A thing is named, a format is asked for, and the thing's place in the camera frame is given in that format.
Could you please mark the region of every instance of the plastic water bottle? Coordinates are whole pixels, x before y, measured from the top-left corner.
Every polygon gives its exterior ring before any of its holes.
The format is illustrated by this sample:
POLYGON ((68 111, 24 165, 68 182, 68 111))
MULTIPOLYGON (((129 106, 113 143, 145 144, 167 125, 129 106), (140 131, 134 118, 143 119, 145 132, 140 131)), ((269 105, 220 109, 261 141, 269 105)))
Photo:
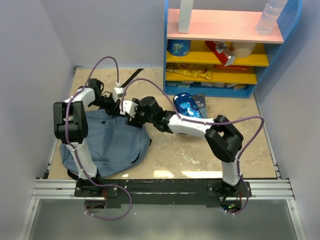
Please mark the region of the plastic water bottle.
POLYGON ((262 36, 269 35, 287 2, 288 0, 268 0, 255 27, 255 32, 262 36))

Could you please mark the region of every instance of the cardboard box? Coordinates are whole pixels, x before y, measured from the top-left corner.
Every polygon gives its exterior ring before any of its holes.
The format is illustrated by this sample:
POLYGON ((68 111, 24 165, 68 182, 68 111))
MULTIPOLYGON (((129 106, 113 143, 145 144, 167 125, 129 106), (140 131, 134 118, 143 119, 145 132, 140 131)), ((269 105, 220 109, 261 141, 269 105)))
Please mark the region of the cardboard box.
POLYGON ((205 41, 205 43, 224 66, 234 63, 236 56, 223 41, 205 41))

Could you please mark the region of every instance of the snack bag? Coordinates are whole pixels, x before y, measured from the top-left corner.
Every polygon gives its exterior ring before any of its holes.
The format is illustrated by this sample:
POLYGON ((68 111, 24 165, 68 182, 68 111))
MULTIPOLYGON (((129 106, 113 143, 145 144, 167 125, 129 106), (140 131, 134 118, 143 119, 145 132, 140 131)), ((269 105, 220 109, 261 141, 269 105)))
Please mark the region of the snack bag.
POLYGON ((211 78, 211 66, 194 63, 169 63, 166 69, 169 73, 180 74, 191 78, 211 78))
POLYGON ((237 84, 233 87, 234 90, 240 90, 240 89, 245 89, 246 88, 246 84, 237 84))

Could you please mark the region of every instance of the black mounting plate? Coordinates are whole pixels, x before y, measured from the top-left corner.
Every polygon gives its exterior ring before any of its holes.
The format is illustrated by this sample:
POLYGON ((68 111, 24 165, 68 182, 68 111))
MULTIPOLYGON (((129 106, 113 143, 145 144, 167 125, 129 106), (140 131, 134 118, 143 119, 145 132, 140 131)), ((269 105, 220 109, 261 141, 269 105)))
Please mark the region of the black mounting plate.
MULTIPOLYGON (((252 196, 249 182, 249 197, 252 196)), ((101 179, 99 184, 114 184, 126 188, 132 197, 133 204, 146 205, 205 205, 208 208, 220 207, 220 198, 224 197, 221 190, 221 178, 197 179, 101 179)), ((245 184, 241 181, 237 192, 247 196, 245 184)), ((127 194, 118 188, 107 187, 107 208, 120 208, 121 204, 129 204, 127 194)), ((90 192, 75 189, 75 197, 102 197, 91 195, 90 192)))

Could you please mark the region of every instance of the blue container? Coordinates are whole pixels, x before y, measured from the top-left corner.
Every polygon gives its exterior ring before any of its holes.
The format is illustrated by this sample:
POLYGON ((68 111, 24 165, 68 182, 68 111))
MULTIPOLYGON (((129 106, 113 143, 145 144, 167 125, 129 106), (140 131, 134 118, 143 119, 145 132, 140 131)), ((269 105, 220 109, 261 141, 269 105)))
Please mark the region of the blue container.
POLYGON ((189 93, 179 93, 173 97, 178 112, 184 116, 202 119, 201 113, 193 97, 189 93))
POLYGON ((190 52, 191 40, 168 40, 168 51, 171 55, 177 57, 183 57, 190 52))

